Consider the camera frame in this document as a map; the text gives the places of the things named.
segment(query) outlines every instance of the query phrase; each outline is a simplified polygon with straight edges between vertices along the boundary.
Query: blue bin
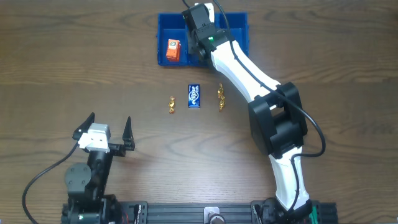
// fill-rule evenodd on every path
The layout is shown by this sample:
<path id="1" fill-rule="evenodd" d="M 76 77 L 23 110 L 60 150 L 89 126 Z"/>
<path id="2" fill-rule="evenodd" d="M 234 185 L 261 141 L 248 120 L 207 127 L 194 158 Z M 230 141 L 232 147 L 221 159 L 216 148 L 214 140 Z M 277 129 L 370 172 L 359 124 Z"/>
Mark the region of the blue bin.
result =
<path id="1" fill-rule="evenodd" d="M 246 12 L 229 12 L 226 17 L 232 35 L 239 42 L 242 51 L 249 55 L 248 14 Z M 215 25 L 226 29 L 224 17 L 215 14 Z M 188 28 L 181 13 L 159 13 L 157 25 L 157 63 L 161 66 L 203 66 L 195 54 L 188 53 L 187 42 Z M 169 39 L 179 40 L 181 43 L 181 56 L 179 62 L 169 62 L 166 59 L 167 43 Z"/>

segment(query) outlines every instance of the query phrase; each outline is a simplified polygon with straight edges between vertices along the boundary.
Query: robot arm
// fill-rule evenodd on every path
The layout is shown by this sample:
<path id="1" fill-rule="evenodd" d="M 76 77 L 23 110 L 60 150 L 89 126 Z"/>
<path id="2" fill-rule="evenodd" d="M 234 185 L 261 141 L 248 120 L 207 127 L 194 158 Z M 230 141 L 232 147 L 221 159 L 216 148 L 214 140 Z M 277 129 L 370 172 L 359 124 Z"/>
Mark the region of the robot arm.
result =
<path id="1" fill-rule="evenodd" d="M 255 66 L 226 30 L 217 29 L 214 23 L 210 22 L 211 15 L 205 5 L 198 4 L 182 14 L 192 34 L 190 38 L 196 43 L 194 49 L 199 58 L 207 60 L 217 71 L 228 77 L 248 101 L 251 134 L 260 151 L 270 157 L 279 207 L 291 220 L 299 219 L 304 214 L 308 215 L 311 202 L 304 187 L 299 157 L 294 161 L 299 182 L 298 199 L 293 211 L 288 211 L 294 202 L 297 188 L 290 160 L 294 154 L 302 152 L 303 136 L 307 133 L 304 116 L 260 86 L 235 59 L 230 40 L 233 41 L 234 51 L 240 61 L 257 79 L 302 107 L 296 87 L 291 83 L 280 85 Z M 271 110 L 276 107 L 284 108 L 284 111 L 273 116 Z"/>

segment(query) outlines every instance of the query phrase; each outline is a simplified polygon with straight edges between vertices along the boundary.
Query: wooden surface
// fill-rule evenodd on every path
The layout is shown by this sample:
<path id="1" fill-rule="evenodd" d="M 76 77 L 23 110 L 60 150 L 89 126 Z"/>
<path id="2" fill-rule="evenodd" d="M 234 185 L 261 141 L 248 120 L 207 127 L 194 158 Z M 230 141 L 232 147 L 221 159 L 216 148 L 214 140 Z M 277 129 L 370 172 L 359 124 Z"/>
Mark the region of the wooden surface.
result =
<path id="1" fill-rule="evenodd" d="M 226 11 L 249 13 L 250 58 L 272 78 L 294 82 L 325 133 L 325 155 L 302 159 L 311 198 L 336 202 L 341 223 L 396 222 L 398 2 L 220 2 Z M 178 0 L 0 1 L 2 223 L 29 222 L 23 189 L 67 154 L 73 130 L 92 111 L 97 123 L 110 125 L 114 142 L 132 117 L 137 150 L 114 158 L 106 188 L 120 200 L 275 195 L 271 164 L 251 139 L 238 90 L 207 68 L 157 64 L 157 14 L 184 9 Z M 201 84 L 200 110 L 187 108 L 189 83 Z M 305 151 L 315 152 L 320 141 L 309 129 Z M 27 203 L 39 223 L 59 222 L 65 170 L 86 159 L 76 151 L 31 187 Z"/>

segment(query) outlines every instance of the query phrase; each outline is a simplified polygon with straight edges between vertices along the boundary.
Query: wooden table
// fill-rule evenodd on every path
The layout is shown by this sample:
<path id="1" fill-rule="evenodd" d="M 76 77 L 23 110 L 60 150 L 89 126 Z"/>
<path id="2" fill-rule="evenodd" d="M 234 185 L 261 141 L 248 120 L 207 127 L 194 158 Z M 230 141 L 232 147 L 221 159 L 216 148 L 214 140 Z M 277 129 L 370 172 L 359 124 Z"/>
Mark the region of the wooden table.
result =
<path id="1" fill-rule="evenodd" d="M 398 215 L 396 0 L 221 1 L 249 13 L 250 58 L 300 90 L 327 150 L 302 159 L 312 199 L 336 202 L 341 223 Z M 148 202 L 250 202 L 275 195 L 271 163 L 255 146 L 247 103 L 219 73 L 157 64 L 157 14 L 180 1 L 0 1 L 0 219 L 28 223 L 28 181 L 73 146 L 94 111 L 121 142 L 128 116 L 137 150 L 113 160 L 107 194 Z M 224 83 L 226 108 L 216 91 Z M 187 108 L 200 83 L 202 107 Z M 176 113 L 169 114 L 169 96 Z M 305 151 L 320 148 L 308 124 Z M 29 190 L 30 212 L 58 223 L 63 176 L 77 150 Z"/>

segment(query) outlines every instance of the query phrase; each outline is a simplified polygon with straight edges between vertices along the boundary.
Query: orange box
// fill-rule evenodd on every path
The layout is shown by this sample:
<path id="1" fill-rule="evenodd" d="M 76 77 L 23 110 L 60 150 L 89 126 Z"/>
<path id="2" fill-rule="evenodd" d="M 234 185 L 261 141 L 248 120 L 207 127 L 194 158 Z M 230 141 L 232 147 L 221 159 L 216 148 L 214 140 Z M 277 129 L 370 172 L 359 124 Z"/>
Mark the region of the orange box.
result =
<path id="1" fill-rule="evenodd" d="M 167 44 L 166 58 L 171 62 L 179 62 L 181 54 L 181 43 L 179 40 L 169 39 Z"/>

